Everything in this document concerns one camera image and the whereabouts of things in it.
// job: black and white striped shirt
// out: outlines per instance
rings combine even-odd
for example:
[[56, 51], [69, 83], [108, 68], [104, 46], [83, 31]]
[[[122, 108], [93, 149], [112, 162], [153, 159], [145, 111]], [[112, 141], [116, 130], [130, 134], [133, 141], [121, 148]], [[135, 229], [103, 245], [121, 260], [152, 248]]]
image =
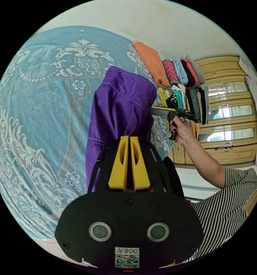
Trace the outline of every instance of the black and white striped shirt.
[[185, 262], [212, 252], [237, 232], [248, 217], [244, 206], [256, 190], [257, 175], [253, 168], [225, 168], [225, 187], [201, 202], [191, 203], [201, 221], [204, 240]]

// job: blue bedspread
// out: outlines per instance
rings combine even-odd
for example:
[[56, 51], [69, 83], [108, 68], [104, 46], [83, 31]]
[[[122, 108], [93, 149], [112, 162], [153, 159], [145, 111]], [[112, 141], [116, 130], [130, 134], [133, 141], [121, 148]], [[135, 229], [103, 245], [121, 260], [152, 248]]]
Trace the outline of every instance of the blue bedspread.
[[[54, 238], [64, 208], [86, 193], [85, 148], [95, 90], [110, 66], [154, 83], [132, 41], [86, 26], [30, 38], [0, 82], [0, 192], [31, 237]], [[157, 95], [156, 106], [161, 106]], [[154, 118], [152, 143], [172, 144]]]

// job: purple garment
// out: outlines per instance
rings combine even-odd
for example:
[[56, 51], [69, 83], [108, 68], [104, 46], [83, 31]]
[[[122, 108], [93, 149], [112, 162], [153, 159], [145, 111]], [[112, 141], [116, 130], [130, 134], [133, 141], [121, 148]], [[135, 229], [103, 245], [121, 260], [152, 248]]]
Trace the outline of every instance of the purple garment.
[[85, 153], [87, 188], [104, 144], [125, 135], [150, 142], [153, 117], [148, 112], [156, 95], [156, 87], [146, 78], [115, 66], [107, 70], [93, 98]]

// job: wooden wardrobe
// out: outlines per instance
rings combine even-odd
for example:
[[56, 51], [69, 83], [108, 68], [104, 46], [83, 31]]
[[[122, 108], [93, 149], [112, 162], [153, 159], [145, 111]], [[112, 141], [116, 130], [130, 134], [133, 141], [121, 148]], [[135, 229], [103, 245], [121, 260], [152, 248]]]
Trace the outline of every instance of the wooden wardrobe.
[[[199, 124], [198, 141], [221, 164], [255, 160], [257, 113], [239, 57], [219, 56], [195, 63], [202, 70], [209, 89], [209, 124]], [[176, 143], [168, 156], [174, 163], [193, 164]]]

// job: screw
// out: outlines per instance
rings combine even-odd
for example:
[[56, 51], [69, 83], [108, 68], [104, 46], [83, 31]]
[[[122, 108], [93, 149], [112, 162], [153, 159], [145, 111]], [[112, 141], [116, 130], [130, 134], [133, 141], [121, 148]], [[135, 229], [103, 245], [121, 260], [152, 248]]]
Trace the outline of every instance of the screw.
[[64, 249], [69, 249], [70, 248], [69, 244], [65, 241], [62, 242], [62, 246], [63, 246]]
[[127, 197], [127, 198], [125, 199], [125, 203], [128, 204], [128, 205], [133, 204], [133, 203], [134, 203], [134, 198], [132, 198], [132, 197]]

